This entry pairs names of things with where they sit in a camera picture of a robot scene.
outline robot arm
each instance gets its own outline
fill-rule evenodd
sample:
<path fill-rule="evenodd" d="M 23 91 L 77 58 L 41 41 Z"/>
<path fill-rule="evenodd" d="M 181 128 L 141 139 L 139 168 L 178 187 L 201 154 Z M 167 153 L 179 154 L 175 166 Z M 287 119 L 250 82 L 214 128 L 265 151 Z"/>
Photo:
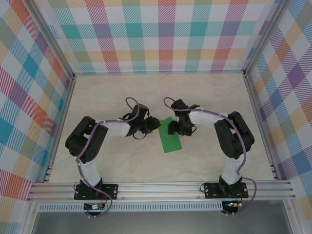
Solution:
<path fill-rule="evenodd" d="M 98 173 L 95 157 L 98 155 L 106 137 L 126 137 L 134 135 L 137 131 L 147 135 L 160 126 L 159 120 L 150 116 L 149 109 L 142 104 L 139 104 L 139 113 L 135 119 L 130 122 L 120 122 L 121 120 L 132 119 L 136 113 L 137 106 L 133 108 L 131 113 L 124 115 L 123 118 L 117 121 L 108 120 L 95 129 L 87 149 L 80 158 L 80 168 L 84 179 L 95 188 L 101 190 L 102 186 L 102 178 Z M 98 121 L 86 116 L 70 134 L 65 142 L 65 146 L 72 156 L 80 154 L 97 123 Z"/>
<path fill-rule="evenodd" d="M 174 109 L 203 109 L 198 105 L 188 107 L 181 99 L 175 101 L 171 107 Z M 168 134 L 177 132 L 180 135 L 191 136 L 193 133 L 192 127 L 195 125 L 203 125 L 216 130 L 220 147 L 227 156 L 224 170 L 219 178 L 219 186 L 224 195 L 236 191 L 237 186 L 241 183 L 237 170 L 244 160 L 243 149 L 237 134 L 231 131 L 232 126 L 221 116 L 226 116 L 233 121 L 242 136 L 246 151 L 249 151 L 254 143 L 254 137 L 240 113 L 232 112 L 228 115 L 220 114 L 216 116 L 201 111 L 175 111 L 175 115 L 179 117 L 179 121 L 172 121 L 169 124 Z"/>

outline metal rail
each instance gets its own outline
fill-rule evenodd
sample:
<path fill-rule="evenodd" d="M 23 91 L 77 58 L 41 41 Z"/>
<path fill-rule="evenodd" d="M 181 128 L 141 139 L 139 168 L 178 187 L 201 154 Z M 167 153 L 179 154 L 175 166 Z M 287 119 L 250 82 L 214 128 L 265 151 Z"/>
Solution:
<path fill-rule="evenodd" d="M 252 182 L 247 184 L 250 200 L 254 193 Z M 287 180 L 260 180 L 257 182 L 255 200 L 294 199 L 295 193 Z M 199 190 L 203 182 L 150 182 L 119 183 L 117 200 L 120 202 L 156 202 L 156 201 L 229 201 L 229 198 L 205 199 Z M 74 183 L 35 183 L 28 201 L 32 202 L 81 202 L 74 200 Z"/>

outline plaid backdrop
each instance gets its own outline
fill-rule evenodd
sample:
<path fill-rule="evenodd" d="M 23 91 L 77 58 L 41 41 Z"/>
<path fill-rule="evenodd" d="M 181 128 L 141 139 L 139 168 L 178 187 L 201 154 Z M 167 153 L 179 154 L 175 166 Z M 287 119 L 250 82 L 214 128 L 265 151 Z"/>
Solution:
<path fill-rule="evenodd" d="M 293 0 L 251 72 L 283 179 L 294 183 L 312 233 L 312 0 Z"/>
<path fill-rule="evenodd" d="M 98 73 L 241 70 L 274 0 L 36 2 L 73 70 Z"/>
<path fill-rule="evenodd" d="M 0 233 L 44 173 L 69 78 L 22 0 L 0 0 Z"/>

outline wire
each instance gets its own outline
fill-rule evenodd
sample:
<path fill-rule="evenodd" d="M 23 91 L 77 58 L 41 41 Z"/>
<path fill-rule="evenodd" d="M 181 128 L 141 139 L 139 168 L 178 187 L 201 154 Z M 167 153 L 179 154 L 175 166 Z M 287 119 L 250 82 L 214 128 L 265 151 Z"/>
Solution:
<path fill-rule="evenodd" d="M 241 191 L 237 191 L 240 195 L 240 203 L 243 204 L 243 194 L 241 193 Z"/>
<path fill-rule="evenodd" d="M 126 103 L 127 103 L 127 105 L 130 107 L 131 110 L 133 110 L 133 107 L 131 107 L 130 104 L 128 103 L 128 99 L 132 99 L 132 100 L 133 100 L 133 98 L 131 98 L 131 97 L 127 97 L 127 98 L 126 98 Z"/>
<path fill-rule="evenodd" d="M 146 137 L 146 135 L 147 135 L 147 134 L 145 134 L 144 137 L 142 137 L 142 138 L 136 138 L 136 137 L 135 137 L 135 134 L 133 133 L 132 136 L 133 136 L 133 138 L 136 139 L 136 140 L 142 140 L 142 139 L 144 139 L 144 138 Z"/>
<path fill-rule="evenodd" d="M 196 126 L 194 126 L 194 127 L 195 127 L 195 129 L 192 131 L 192 133 L 194 133 L 197 130 L 197 127 Z"/>
<path fill-rule="evenodd" d="M 202 191 L 201 186 L 199 187 L 199 190 L 200 190 L 202 193 L 205 193 L 205 191 Z"/>
<path fill-rule="evenodd" d="M 167 99 L 170 99 L 171 101 L 175 101 L 173 98 L 171 98 L 171 97 L 165 97 L 164 98 L 164 104 L 165 104 L 165 106 L 166 107 L 168 107 L 169 109 L 171 109 L 171 110 L 173 110 L 173 111 L 199 111 L 199 112 L 206 112 L 206 113 L 208 113 L 208 114 L 211 114 L 211 115 L 214 115 L 214 116 L 220 116 L 220 117 L 222 117 L 222 118 L 224 118 L 226 121 L 228 121 L 229 123 L 230 123 L 230 125 L 233 127 L 233 129 L 235 130 L 235 132 L 236 132 L 236 134 L 237 134 L 237 136 L 238 136 L 238 139 L 239 139 L 239 141 L 240 141 L 240 143 L 241 143 L 241 145 L 242 145 L 242 148 L 243 148 L 243 154 L 244 154 L 244 159 L 243 159 L 243 162 L 242 162 L 242 164 L 238 167 L 238 169 L 237 169 L 237 174 L 241 177 L 241 178 L 243 178 L 243 179 L 245 179 L 245 180 L 250 180 L 250 181 L 252 181 L 253 182 L 253 184 L 254 184 L 254 193 L 253 193 L 253 196 L 252 196 L 252 199 L 250 200 L 250 202 L 247 204 L 247 206 L 244 208 L 244 209 L 242 209 L 242 210 L 240 210 L 240 211 L 238 211 L 238 212 L 236 212 L 236 214 L 238 214 L 238 213 L 241 213 L 241 212 L 243 212 L 244 210 L 246 210 L 246 208 L 248 207 L 248 206 L 250 206 L 250 204 L 252 203 L 252 201 L 254 200 L 254 198 L 255 198 L 255 195 L 256 195 L 256 192 L 257 192 L 257 184 L 256 184 L 256 182 L 255 182 L 255 180 L 253 180 L 253 179 L 251 179 L 251 178 L 247 178 L 247 177 L 244 177 L 244 176 L 242 176 L 239 172 L 240 172 L 240 169 L 245 165 L 245 163 L 246 163 L 246 160 L 247 160 L 247 152 L 246 152 L 246 148 L 245 148 L 245 144 L 244 144 L 244 141 L 243 141 L 243 139 L 242 139 L 242 136 L 240 135 L 240 133 L 239 133 L 239 131 L 238 131 L 238 129 L 236 128 L 236 126 L 234 125 L 234 123 L 233 123 L 233 121 L 231 121 L 229 118 L 227 118 L 226 116 L 224 116 L 224 115 L 222 115 L 222 114 L 218 114 L 218 113 L 216 113 L 216 112 L 213 112 L 213 111 L 208 111 L 208 110 L 204 110 L 204 109 L 175 109 L 175 108 L 172 108 L 171 106 L 169 106 L 167 103 L 166 103 L 166 100 Z"/>
<path fill-rule="evenodd" d="M 105 122 L 127 123 L 127 122 L 130 122 L 130 121 L 134 120 L 134 119 L 138 116 L 138 113 L 139 113 L 139 109 L 140 109 L 139 103 L 138 103 L 137 100 L 135 100 L 133 97 L 127 97 L 127 98 L 126 98 L 126 103 L 127 103 L 128 106 L 130 106 L 129 103 L 128 103 L 128 99 L 131 99 L 131 100 L 133 100 L 133 101 L 136 102 L 136 105 L 137 105 L 137 112 L 136 112 L 136 115 L 135 115 L 133 118 L 128 119 L 128 120 L 120 120 L 120 119 L 119 119 L 119 120 L 115 120 L 115 119 L 113 119 L 113 120 L 106 120 Z M 112 199 L 111 196 L 109 196 L 106 192 L 103 192 L 102 190 L 97 189 L 96 187 L 94 187 L 93 185 L 91 185 L 91 184 L 84 178 L 84 175 L 83 175 L 83 172 L 82 172 L 82 169 L 81 169 L 81 160 L 80 160 L 80 158 L 83 156 L 84 152 L 85 152 L 86 149 L 88 148 L 88 146 L 89 146 L 89 144 L 90 144 L 90 141 L 91 141 L 91 139 L 92 139 L 92 136 L 93 136 L 93 134 L 94 134 L 96 128 L 97 128 L 100 124 L 102 124 L 102 123 L 104 123 L 104 121 L 98 122 L 98 123 L 93 127 L 93 129 L 92 129 L 92 131 L 91 131 L 91 133 L 90 133 L 90 135 L 89 135 L 89 139 L 87 140 L 87 143 L 85 144 L 85 146 L 84 146 L 84 148 L 82 149 L 82 151 L 80 152 L 80 154 L 76 157 L 76 162 L 77 162 L 77 164 L 78 164 L 78 170 L 79 170 L 79 173 L 80 173 L 80 175 L 81 175 L 81 177 L 82 177 L 83 182 L 84 182 L 86 185 L 88 185 L 90 188 L 92 188 L 92 189 L 94 189 L 95 191 L 97 191 L 97 192 L 99 192 L 99 193 L 105 195 L 106 197 L 108 197 L 109 200 L 111 201 L 111 203 L 110 203 L 108 209 L 105 210 L 105 211 L 103 211 L 103 212 L 101 212 L 101 213 L 98 214 L 97 216 L 93 216 L 94 218 L 96 218 L 96 217 L 101 217 L 101 216 L 103 216 L 104 214 L 106 214 L 106 213 L 112 208 L 112 206 L 113 206 L 113 199 Z"/>

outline green block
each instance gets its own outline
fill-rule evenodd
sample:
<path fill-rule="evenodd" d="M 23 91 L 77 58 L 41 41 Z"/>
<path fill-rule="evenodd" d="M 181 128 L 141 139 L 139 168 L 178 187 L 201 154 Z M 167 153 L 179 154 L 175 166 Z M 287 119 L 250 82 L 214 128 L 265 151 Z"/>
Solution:
<path fill-rule="evenodd" d="M 160 121 L 161 126 L 158 128 L 162 147 L 165 153 L 182 149 L 177 133 L 168 135 L 168 125 L 172 121 L 172 117 Z"/>

